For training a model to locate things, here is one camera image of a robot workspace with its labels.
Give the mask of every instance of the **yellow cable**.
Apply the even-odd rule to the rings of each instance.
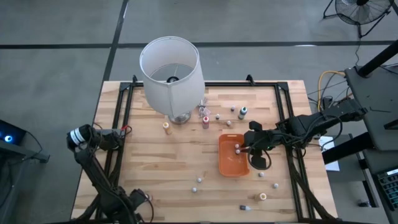
[[[324,76],[324,74],[326,74],[326,73],[335,73],[335,74],[338,74],[338,75],[341,75],[342,77],[345,77],[346,76],[346,74],[344,74],[343,72],[337,72],[337,71],[325,71],[325,72],[323,72],[322,74],[321,74],[321,76],[319,76],[319,81],[318,81],[318,111],[320,111],[321,110],[321,82],[322,82],[322,78],[323,78],[323,76]]]

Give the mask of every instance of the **keyboard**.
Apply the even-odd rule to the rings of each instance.
[[[377,177],[390,209],[392,211],[398,210],[398,169],[383,172],[378,174]]]

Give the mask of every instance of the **fan stand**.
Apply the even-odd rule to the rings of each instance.
[[[336,14],[332,14],[332,15],[326,15],[326,11],[328,10],[328,8],[330,7],[330,5],[331,5],[331,3],[332,3],[333,1],[334,1],[334,0],[331,0],[331,1],[329,2],[328,6],[326,7],[326,9],[323,11],[323,18],[326,19],[326,18],[329,18],[329,17],[343,16],[343,17],[345,17],[345,18],[347,18],[347,19],[353,21],[351,18],[349,18],[349,17],[347,17],[347,16],[345,16],[345,15],[343,15],[343,14],[337,14],[337,13],[336,13]],[[377,20],[377,22],[376,22],[365,34],[362,34],[361,24],[359,24],[359,23],[356,22],[356,21],[353,21],[353,22],[355,23],[356,27],[358,28],[358,37],[359,37],[359,39],[361,39],[362,37],[368,35],[368,34],[373,30],[373,28],[374,28],[376,25],[379,24],[379,22],[384,18],[384,16],[386,16],[386,15],[388,15],[388,14],[390,14],[390,11],[387,11],[386,13],[384,13],[384,14],[379,18],[379,20]]]

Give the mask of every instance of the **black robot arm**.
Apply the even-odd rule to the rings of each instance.
[[[127,196],[122,187],[115,187],[111,184],[95,157],[95,152],[98,149],[107,151],[120,147],[123,137],[116,131],[111,131],[108,134],[102,133],[102,130],[97,131],[88,124],[67,134],[68,148],[74,153],[75,160],[81,165],[98,192],[93,203],[78,218],[82,223],[91,217],[96,204],[101,207],[110,220],[126,224],[142,221],[141,216],[135,211],[140,204],[147,200],[143,191],[133,190],[130,196]]]
[[[359,121],[366,114],[356,100],[344,100],[336,106],[311,115],[299,115],[276,124],[277,128],[262,130],[261,124],[251,121],[244,134],[244,147],[252,156],[251,165],[265,168],[265,159],[259,158],[262,151],[269,151],[280,144],[295,148],[305,148],[316,134],[324,135],[326,130],[338,123]]]

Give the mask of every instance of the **lamp base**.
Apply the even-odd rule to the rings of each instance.
[[[180,116],[177,116],[175,118],[169,116],[169,120],[173,124],[185,124],[190,118],[191,118],[191,111],[181,114]]]

